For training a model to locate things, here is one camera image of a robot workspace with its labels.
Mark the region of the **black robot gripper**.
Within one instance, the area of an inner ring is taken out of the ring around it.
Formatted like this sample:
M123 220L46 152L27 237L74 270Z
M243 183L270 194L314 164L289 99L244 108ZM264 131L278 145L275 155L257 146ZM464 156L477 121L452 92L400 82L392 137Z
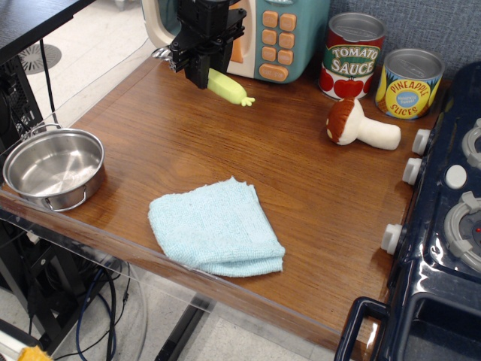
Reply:
M180 32L169 45L174 70L206 89L210 67L227 73L234 40L244 35L247 11L235 1L179 1Z

